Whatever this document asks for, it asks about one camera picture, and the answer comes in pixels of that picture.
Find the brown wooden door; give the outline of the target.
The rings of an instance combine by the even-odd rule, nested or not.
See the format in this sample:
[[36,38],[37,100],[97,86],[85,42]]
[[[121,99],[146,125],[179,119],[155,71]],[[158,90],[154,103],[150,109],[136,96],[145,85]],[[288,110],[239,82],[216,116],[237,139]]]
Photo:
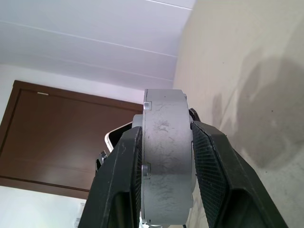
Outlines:
[[15,81],[0,124],[0,186],[86,199],[105,135],[142,105]]

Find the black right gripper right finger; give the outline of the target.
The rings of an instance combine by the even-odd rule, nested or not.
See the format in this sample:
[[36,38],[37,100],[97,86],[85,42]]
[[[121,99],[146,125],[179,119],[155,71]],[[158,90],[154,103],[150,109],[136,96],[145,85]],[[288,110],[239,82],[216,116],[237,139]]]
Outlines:
[[255,170],[227,136],[189,110],[196,177],[209,228],[288,228]]

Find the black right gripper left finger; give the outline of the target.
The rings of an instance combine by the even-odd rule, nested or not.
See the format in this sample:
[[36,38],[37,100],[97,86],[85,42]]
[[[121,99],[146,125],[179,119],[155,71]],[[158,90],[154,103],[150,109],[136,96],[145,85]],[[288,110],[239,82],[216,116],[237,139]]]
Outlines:
[[123,133],[95,174],[78,228],[139,228],[142,128]]

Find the grey tape roll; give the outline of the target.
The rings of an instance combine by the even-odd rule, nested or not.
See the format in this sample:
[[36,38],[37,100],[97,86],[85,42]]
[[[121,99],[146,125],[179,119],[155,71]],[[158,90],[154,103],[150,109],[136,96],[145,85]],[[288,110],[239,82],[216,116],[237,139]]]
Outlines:
[[143,99],[143,113],[141,115],[135,115],[133,118],[133,125],[132,127],[135,126],[140,126],[142,128],[142,153],[141,153],[141,224],[146,227],[151,227],[151,221],[148,219],[148,217],[145,215],[145,181],[150,180],[151,177],[151,165],[145,161],[145,125],[146,125],[146,112],[151,111],[152,109],[152,102],[148,100],[149,89],[145,89],[144,91],[144,99]]

